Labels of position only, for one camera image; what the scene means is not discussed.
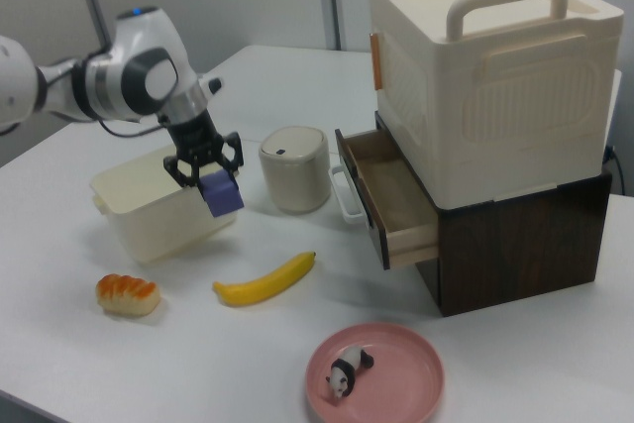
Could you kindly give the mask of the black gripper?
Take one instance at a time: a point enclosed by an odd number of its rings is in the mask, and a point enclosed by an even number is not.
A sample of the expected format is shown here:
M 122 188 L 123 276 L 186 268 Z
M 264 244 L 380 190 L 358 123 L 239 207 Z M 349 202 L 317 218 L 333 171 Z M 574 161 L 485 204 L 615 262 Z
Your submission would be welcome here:
M 176 149 L 175 156 L 163 159 L 163 168 L 181 187 L 200 187 L 200 167 L 219 163 L 235 178 L 244 165 L 240 135 L 232 132 L 222 136 L 207 110 L 196 118 L 181 124 L 165 124 Z M 189 174 L 178 168 L 179 161 L 188 163 Z

